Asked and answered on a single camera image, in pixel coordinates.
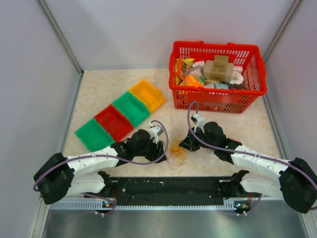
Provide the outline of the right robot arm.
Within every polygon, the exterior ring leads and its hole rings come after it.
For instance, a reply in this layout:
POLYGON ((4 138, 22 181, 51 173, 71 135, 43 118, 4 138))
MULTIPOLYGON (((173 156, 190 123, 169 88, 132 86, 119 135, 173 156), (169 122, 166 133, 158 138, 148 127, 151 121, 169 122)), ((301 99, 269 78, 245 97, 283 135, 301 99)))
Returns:
POLYGON ((216 122, 189 129, 179 145, 191 152, 213 149, 220 160, 256 171, 256 174, 242 171, 232 176, 231 190, 237 196, 250 192, 283 199, 289 207, 303 214, 315 209, 317 176, 301 158, 288 161, 260 154, 226 137, 216 122))

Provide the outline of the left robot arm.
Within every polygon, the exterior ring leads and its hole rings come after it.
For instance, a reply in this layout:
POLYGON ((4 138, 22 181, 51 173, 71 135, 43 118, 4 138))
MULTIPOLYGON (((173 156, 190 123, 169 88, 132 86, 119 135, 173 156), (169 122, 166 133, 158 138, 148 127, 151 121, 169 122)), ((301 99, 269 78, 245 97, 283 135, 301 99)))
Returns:
POLYGON ((46 205, 82 193, 108 196, 112 180, 104 170, 132 164, 136 157, 144 157, 148 164, 164 161, 164 143, 159 139, 163 133, 161 126, 152 126, 99 151, 68 157, 56 153, 35 173, 34 190, 46 205))

